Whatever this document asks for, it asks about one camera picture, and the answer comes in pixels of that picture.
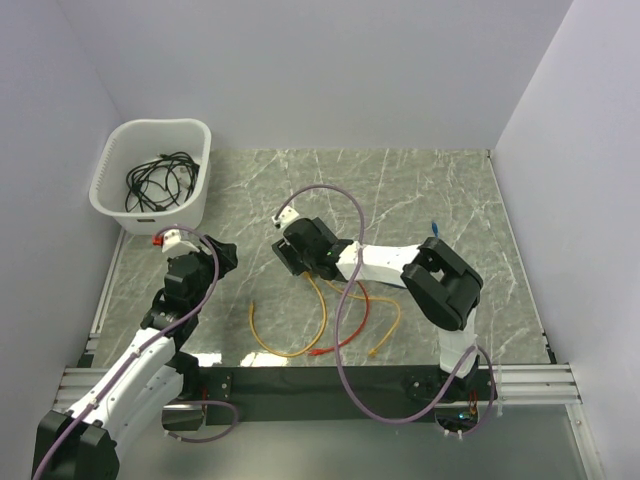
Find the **black network switch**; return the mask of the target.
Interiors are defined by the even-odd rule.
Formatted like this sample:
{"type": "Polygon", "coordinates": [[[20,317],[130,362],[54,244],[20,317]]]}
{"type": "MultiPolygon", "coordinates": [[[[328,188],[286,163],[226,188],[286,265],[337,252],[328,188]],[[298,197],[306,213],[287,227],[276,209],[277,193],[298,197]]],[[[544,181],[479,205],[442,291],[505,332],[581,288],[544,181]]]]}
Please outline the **black network switch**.
{"type": "Polygon", "coordinates": [[[293,276],[299,276],[307,271],[299,253],[285,239],[273,243],[272,250],[293,276]]]}

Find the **yellow ethernet cable long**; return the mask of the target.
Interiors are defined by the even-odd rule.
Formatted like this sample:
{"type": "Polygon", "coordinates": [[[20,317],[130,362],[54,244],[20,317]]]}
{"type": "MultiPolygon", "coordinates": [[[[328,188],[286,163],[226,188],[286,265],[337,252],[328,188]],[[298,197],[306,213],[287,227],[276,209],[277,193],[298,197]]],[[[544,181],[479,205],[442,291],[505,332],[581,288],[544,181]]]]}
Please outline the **yellow ethernet cable long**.
{"type": "Polygon", "coordinates": [[[328,305],[314,276],[304,273],[292,293],[281,297],[283,306],[266,306],[251,300],[248,327],[257,345],[266,353],[287,361],[308,355],[328,327],[328,305]]]}

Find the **yellow ethernet cable short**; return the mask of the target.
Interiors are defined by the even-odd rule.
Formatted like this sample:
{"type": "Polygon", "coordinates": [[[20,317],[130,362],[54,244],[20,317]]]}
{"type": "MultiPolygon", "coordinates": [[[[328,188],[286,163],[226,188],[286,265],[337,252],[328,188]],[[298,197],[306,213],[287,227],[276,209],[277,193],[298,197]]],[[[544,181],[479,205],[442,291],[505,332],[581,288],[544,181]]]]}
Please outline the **yellow ethernet cable short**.
{"type": "Polygon", "coordinates": [[[391,335],[394,333],[394,331],[396,330],[396,328],[399,326],[399,323],[401,321],[402,318],[402,310],[401,310],[401,306],[399,305],[399,303],[391,298],[387,298],[387,297],[380,297],[380,296],[370,296],[364,285],[361,282],[358,282],[357,285],[359,286],[362,294],[361,295],[356,295],[356,294],[348,294],[348,297],[351,299],[356,299],[356,300],[361,300],[365,302],[365,312],[364,312],[364,316],[363,319],[360,323],[360,325],[358,326],[358,328],[350,335],[348,336],[346,339],[344,339],[343,341],[341,341],[339,343],[340,347],[346,346],[347,344],[349,344],[352,340],[354,340],[361,332],[362,330],[365,328],[369,315],[371,313],[371,305],[373,302],[380,302],[380,303],[385,303],[385,304],[389,304],[389,305],[393,305],[396,311],[396,316],[395,319],[393,321],[393,323],[390,325],[389,329],[387,330],[387,332],[384,334],[384,336],[378,341],[378,343],[372,347],[369,351],[368,351],[368,356],[370,358],[373,358],[377,355],[377,353],[379,352],[379,350],[383,347],[383,345],[389,340],[389,338],[391,337],[391,335]]]}

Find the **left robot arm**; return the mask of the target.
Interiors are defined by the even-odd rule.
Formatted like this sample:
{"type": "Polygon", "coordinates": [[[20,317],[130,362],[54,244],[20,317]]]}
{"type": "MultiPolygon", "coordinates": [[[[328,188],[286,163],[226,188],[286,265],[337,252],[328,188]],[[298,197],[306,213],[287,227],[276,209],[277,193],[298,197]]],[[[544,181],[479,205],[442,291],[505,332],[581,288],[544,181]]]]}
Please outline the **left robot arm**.
{"type": "Polygon", "coordinates": [[[198,360],[183,352],[218,280],[238,265],[237,247],[190,229],[152,239],[167,257],[164,283],[129,346],[102,378],[63,412],[49,411],[36,431],[35,479],[114,479],[133,440],[164,408],[203,419],[212,400],[198,360]]]}

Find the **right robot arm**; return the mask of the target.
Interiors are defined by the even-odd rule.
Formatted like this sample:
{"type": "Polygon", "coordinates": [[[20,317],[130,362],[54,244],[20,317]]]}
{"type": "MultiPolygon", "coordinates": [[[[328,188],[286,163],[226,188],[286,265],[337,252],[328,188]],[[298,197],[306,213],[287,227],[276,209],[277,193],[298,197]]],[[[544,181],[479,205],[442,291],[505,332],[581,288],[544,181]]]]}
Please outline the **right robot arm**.
{"type": "Polygon", "coordinates": [[[407,290],[437,327],[440,387],[452,399],[475,386],[476,353],[457,364],[476,345],[475,309],[483,280],[445,242],[429,237],[420,245],[376,246],[340,239],[319,218],[294,214],[274,221],[282,239],[272,245],[288,270],[309,272],[324,280],[373,281],[407,290]]]}

